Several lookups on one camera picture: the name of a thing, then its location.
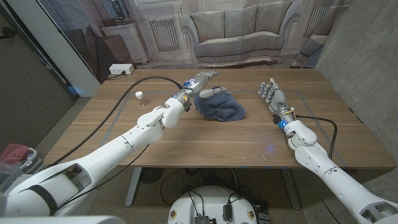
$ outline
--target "sofa cushion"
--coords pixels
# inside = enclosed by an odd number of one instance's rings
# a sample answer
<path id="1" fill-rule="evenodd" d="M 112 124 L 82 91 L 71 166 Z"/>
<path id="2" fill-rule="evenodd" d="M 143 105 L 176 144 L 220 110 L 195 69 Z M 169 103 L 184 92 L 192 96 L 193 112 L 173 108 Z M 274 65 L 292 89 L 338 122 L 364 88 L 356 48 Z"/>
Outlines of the sofa cushion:
<path id="1" fill-rule="evenodd" d="M 253 50 L 281 49 L 284 37 L 273 32 L 262 31 L 239 37 L 206 40 L 195 46 L 196 57 L 239 55 Z"/>
<path id="2" fill-rule="evenodd" d="M 222 56 L 222 57 L 197 57 L 198 63 L 230 63 L 231 65 L 236 65 L 237 61 L 242 61 L 248 58 L 257 58 L 257 57 L 278 57 L 280 54 L 280 50 L 254 50 L 252 52 L 240 54 L 240 55 L 230 55 L 230 56 Z"/>
<path id="3" fill-rule="evenodd" d="M 254 32 L 257 5 L 224 12 L 225 37 L 237 37 Z"/>
<path id="4" fill-rule="evenodd" d="M 224 37 L 224 11 L 198 12 L 191 15 L 199 42 Z"/>
<path id="5" fill-rule="evenodd" d="M 291 3 L 290 1 L 283 1 L 259 5 L 255 32 L 271 31 L 278 34 L 280 25 Z"/>

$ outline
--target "table leg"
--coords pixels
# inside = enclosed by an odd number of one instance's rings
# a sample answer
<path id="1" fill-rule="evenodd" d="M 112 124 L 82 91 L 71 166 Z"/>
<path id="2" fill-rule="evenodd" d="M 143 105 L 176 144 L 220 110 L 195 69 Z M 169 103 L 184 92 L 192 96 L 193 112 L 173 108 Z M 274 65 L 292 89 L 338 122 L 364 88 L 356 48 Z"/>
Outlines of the table leg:
<path id="1" fill-rule="evenodd" d="M 135 167 L 132 172 L 129 191 L 127 192 L 126 201 L 124 203 L 127 207 L 130 207 L 134 201 L 134 196 L 138 189 L 139 178 L 141 176 L 141 170 L 142 167 Z"/>
<path id="2" fill-rule="evenodd" d="M 290 169 L 281 169 L 281 174 L 285 182 L 287 193 L 289 194 L 290 204 L 294 210 L 301 208 L 296 186 L 294 185 L 292 171 Z"/>

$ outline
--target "radiator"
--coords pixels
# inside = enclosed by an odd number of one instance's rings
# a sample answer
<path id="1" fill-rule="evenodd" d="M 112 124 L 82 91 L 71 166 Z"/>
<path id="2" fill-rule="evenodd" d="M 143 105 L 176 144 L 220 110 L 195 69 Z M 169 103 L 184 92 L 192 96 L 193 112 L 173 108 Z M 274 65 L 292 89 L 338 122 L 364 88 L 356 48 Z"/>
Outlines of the radiator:
<path id="1" fill-rule="evenodd" d="M 178 50 L 177 33 L 175 32 L 173 19 L 150 21 L 157 49 L 161 51 Z"/>
<path id="2" fill-rule="evenodd" d="M 308 22 L 307 30 L 304 33 L 304 37 L 311 36 L 312 32 L 317 28 L 317 25 L 325 16 L 334 0 L 323 0 L 314 2 L 311 17 Z"/>

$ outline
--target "blue towel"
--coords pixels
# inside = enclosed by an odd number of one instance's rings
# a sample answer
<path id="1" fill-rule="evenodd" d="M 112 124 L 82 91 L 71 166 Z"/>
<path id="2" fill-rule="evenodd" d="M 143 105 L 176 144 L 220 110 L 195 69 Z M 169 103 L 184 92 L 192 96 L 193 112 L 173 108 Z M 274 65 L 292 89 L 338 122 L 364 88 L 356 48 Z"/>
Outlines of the blue towel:
<path id="1" fill-rule="evenodd" d="M 245 110 L 229 93 L 222 91 L 207 99 L 194 97 L 195 108 L 207 119 L 237 121 L 243 119 Z"/>

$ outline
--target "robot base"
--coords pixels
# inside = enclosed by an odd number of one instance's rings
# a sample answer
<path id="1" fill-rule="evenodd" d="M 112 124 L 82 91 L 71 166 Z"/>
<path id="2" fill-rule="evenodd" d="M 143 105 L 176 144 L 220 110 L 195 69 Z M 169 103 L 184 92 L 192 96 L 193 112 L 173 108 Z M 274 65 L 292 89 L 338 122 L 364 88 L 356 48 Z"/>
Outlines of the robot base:
<path id="1" fill-rule="evenodd" d="M 204 209 L 205 216 L 209 216 L 210 220 L 215 218 L 217 223 L 225 223 L 223 220 L 223 207 L 227 204 L 228 197 L 236 192 L 220 186 L 202 186 L 193 189 L 193 191 L 200 194 L 204 201 L 204 207 L 202 208 L 203 204 L 201 198 L 197 194 L 189 192 L 198 210 L 199 216 L 202 214 L 202 209 Z M 168 224 L 194 223 L 197 213 L 189 194 L 183 194 L 174 202 L 167 219 Z M 257 223 L 253 207 L 244 197 L 235 194 L 231 196 L 230 201 L 234 202 L 231 204 L 232 220 L 229 223 Z"/>

